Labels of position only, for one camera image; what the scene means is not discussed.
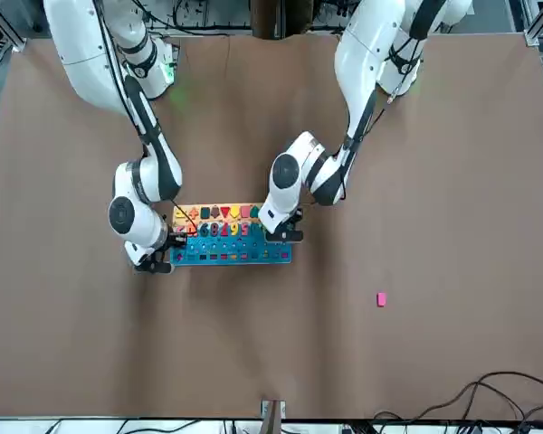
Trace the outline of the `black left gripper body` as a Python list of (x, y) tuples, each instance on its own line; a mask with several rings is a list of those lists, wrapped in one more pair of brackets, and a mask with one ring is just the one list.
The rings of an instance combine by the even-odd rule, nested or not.
[(264, 238), (271, 243), (299, 243), (303, 241), (303, 231), (278, 228), (274, 233), (266, 231)]

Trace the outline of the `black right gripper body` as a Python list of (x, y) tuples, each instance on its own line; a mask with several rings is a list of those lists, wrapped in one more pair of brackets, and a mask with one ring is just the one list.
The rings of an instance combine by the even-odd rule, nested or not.
[(155, 259), (146, 259), (140, 264), (134, 266), (137, 272), (149, 274), (170, 274), (173, 271), (171, 263), (166, 261), (157, 261)]

